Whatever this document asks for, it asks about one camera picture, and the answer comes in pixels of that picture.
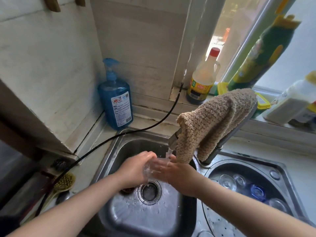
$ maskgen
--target countertop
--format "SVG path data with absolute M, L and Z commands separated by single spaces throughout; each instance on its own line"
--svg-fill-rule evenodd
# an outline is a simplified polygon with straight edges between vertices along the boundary
M 154 120 L 140 118 L 134 116 L 134 121 L 130 127 L 145 128 L 157 123 Z M 179 129 L 178 126 L 161 123 L 160 125 L 148 130 L 163 135 L 171 136 Z M 114 136 L 116 131 L 106 126 L 100 133 L 98 139 L 93 146 Z M 76 182 L 71 191 L 75 194 L 88 187 L 97 168 L 104 158 L 111 142 L 106 143 L 92 154 L 90 154 L 80 166 L 74 167 L 72 172 L 76 175 Z M 223 147 L 224 149 L 252 155 L 264 159 L 278 161 L 284 163 L 288 169 L 294 186 L 308 214 L 309 219 L 316 223 L 316 205 L 315 196 L 316 188 L 314 181 L 316 179 L 316 158 L 311 155 L 300 154 L 294 151 L 266 145 L 251 140 L 232 137 Z

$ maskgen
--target beige towel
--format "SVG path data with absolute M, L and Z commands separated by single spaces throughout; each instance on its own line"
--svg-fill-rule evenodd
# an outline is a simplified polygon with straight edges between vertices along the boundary
M 205 161 L 217 143 L 236 127 L 257 104 L 251 89 L 236 89 L 215 96 L 195 111 L 179 115 L 182 127 L 177 141 L 177 160 L 189 163 L 198 148 L 197 157 Z

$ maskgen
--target black hose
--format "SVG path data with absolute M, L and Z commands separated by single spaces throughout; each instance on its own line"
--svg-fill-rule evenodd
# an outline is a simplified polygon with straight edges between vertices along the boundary
M 179 90 L 179 93 L 178 93 L 178 96 L 176 98 L 176 101 L 174 102 L 171 110 L 168 112 L 168 114 L 163 118 L 161 119 L 159 122 L 157 122 L 156 124 L 150 126 L 150 127 L 147 127 L 147 128 L 144 128 L 144 129 L 140 129 L 140 130 L 135 130 L 135 131 L 127 131 L 127 132 L 124 132 L 124 133 L 120 133 L 118 135 L 115 135 L 107 140 L 105 140 L 104 142 L 100 143 L 99 145 L 97 145 L 96 147 L 94 147 L 93 149 L 91 149 L 90 151 L 88 151 L 86 154 L 84 154 L 82 157 L 80 157 L 78 160 L 76 160 L 74 163 L 72 163 L 63 173 L 61 173 L 55 180 L 54 182 L 52 183 L 51 187 L 49 188 L 49 190 L 45 193 L 44 195 L 44 198 L 42 199 L 36 213 L 35 213 L 35 217 L 38 216 L 43 208 L 43 205 L 45 203 L 45 201 L 47 200 L 50 192 L 53 190 L 54 188 L 54 185 L 68 172 L 70 171 L 74 166 L 76 166 L 81 160 L 83 160 L 84 158 L 86 158 L 88 155 L 90 155 L 93 151 L 95 151 L 97 148 L 103 146 L 105 143 L 107 143 L 108 141 L 111 141 L 117 137 L 120 137 L 122 135 L 127 135 L 127 134 L 132 134 L 132 133 L 136 133 L 136 132 L 141 132 L 141 131 L 147 131 L 155 126 L 158 126 L 161 122 L 163 122 L 165 119 L 167 119 L 167 117 L 171 114 L 171 112 L 173 111 L 174 107 L 176 106 L 178 100 L 179 100 L 179 97 L 180 97 L 180 94 L 181 94 L 181 91 L 182 91 L 182 87 L 183 87 L 183 82 L 181 83 L 181 86 L 180 86 L 180 90 Z

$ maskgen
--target person's left hand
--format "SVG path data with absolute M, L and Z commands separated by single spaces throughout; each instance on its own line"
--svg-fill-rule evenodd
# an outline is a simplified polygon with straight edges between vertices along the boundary
M 152 151 L 143 151 L 138 155 L 127 158 L 120 168 L 115 172 L 122 180 L 122 189 L 132 188 L 140 184 L 145 184 L 143 170 L 145 163 L 151 158 L 157 158 Z

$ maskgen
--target white bottle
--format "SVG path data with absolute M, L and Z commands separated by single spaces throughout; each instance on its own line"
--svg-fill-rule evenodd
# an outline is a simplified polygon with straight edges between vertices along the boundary
M 220 49 L 213 47 L 207 60 L 201 62 L 193 72 L 190 87 L 187 91 L 187 94 L 191 98 L 199 101 L 206 99 L 221 67 L 220 63 L 216 61 L 219 52 Z
M 283 125 L 316 100 L 316 71 L 312 71 L 279 95 L 271 108 L 262 113 L 264 119 Z

